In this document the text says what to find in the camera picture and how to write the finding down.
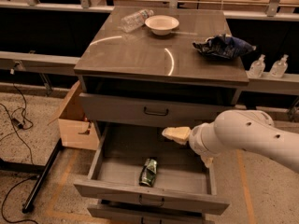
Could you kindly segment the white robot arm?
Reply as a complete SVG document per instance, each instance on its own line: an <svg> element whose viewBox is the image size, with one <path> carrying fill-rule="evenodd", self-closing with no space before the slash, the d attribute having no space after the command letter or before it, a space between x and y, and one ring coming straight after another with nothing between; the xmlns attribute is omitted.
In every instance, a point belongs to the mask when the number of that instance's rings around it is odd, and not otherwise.
<svg viewBox="0 0 299 224"><path fill-rule="evenodd" d="M222 152L244 149L299 172L299 134L275 128L272 118L260 110L227 110L192 129L167 127L162 136L189 144L206 167Z"/></svg>

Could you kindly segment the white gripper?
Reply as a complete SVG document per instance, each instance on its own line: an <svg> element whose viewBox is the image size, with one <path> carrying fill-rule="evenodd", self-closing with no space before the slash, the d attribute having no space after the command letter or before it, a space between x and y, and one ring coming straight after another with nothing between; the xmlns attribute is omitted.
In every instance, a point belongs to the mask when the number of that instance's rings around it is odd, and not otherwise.
<svg viewBox="0 0 299 224"><path fill-rule="evenodd" d="M218 155L216 147L219 140L211 123L203 123L192 130L189 127L167 127L162 131L162 136L180 145L186 145L189 140L191 149L202 156L206 168L212 165L212 157Z"/></svg>

